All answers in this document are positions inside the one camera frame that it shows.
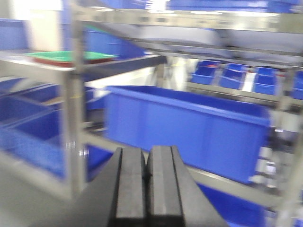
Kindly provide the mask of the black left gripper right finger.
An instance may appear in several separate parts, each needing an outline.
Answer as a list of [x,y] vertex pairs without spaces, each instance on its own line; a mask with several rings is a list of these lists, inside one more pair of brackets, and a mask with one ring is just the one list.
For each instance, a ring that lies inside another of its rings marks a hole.
[[150,174],[147,186],[148,225],[181,227],[184,224],[183,213],[171,147],[153,146],[147,169]]

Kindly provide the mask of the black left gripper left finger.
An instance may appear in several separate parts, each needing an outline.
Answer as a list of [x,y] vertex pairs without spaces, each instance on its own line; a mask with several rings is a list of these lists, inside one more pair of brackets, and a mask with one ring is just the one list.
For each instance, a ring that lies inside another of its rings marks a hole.
[[146,165],[140,148],[122,149],[114,214],[110,227],[143,227],[146,223]]

